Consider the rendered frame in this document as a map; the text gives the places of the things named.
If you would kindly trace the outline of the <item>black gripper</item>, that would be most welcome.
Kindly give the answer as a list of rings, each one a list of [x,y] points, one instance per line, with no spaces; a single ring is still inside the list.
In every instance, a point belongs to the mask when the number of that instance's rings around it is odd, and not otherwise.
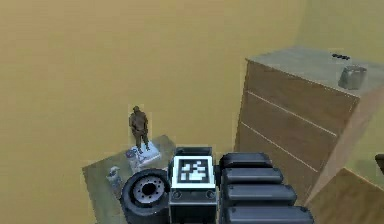
[[[169,224],[169,191],[165,170],[146,169],[131,176],[120,198],[127,224]]]

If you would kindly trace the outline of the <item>white flat paper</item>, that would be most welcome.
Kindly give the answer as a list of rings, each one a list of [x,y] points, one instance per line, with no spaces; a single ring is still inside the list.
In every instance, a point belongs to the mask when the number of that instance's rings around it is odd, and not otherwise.
[[[141,144],[141,150],[136,146],[126,151],[125,156],[133,168],[146,166],[161,158],[161,153],[152,141],[148,143],[149,149],[146,149],[144,143]]]

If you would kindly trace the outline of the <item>grey green low stand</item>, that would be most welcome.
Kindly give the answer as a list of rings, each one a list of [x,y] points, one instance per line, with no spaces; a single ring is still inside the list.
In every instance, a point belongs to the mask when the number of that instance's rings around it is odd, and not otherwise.
[[[122,145],[118,152],[82,168],[96,224],[170,224],[169,218],[166,217],[167,211],[153,215],[150,221],[147,219],[142,221],[138,218],[126,219],[118,193],[133,175],[133,170],[126,157],[126,152],[132,147],[132,144]],[[122,183],[116,187],[113,187],[107,179],[110,168],[113,166],[119,168],[118,175],[122,180]]]

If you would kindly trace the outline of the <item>small grey white figurine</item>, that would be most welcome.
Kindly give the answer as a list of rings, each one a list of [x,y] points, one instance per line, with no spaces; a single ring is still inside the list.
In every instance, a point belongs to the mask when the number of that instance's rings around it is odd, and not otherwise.
[[[119,175],[119,170],[120,170],[119,167],[113,166],[110,168],[110,171],[106,176],[112,188],[112,191],[117,198],[121,197],[121,186],[122,186],[122,179]]]

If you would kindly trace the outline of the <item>brown human figure statue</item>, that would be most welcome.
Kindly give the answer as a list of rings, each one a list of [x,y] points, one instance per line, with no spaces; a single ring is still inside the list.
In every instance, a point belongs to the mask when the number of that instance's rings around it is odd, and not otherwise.
[[[138,106],[133,107],[133,112],[129,116],[129,127],[135,138],[136,147],[140,154],[143,153],[141,150],[141,143],[145,144],[146,150],[149,151],[149,140],[148,140],[148,119],[146,114],[140,110]]]

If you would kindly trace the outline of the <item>brown chest of drawers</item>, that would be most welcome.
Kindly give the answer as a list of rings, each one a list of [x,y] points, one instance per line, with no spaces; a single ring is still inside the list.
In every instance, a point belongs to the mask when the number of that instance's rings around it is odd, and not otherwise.
[[[346,66],[367,69],[358,90],[338,86]],[[346,166],[384,103],[384,64],[290,47],[247,59],[235,150],[264,152],[308,203]]]

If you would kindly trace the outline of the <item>brown wooden furniture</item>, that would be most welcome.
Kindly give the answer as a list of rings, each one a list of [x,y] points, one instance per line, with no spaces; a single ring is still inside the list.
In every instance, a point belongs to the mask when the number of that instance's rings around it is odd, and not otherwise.
[[[384,190],[346,168],[307,207],[314,224],[384,224]]]

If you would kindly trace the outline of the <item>dark brown object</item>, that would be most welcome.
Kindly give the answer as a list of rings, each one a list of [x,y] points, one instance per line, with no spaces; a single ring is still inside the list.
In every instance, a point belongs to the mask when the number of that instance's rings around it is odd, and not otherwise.
[[[375,156],[375,161],[380,168],[381,173],[384,175],[384,153],[377,154]]]

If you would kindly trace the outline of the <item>grey metal container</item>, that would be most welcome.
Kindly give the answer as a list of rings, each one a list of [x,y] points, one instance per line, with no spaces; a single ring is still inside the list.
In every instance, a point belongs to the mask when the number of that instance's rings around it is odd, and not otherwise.
[[[338,81],[338,86],[347,90],[358,90],[366,77],[367,69],[361,66],[346,66]]]

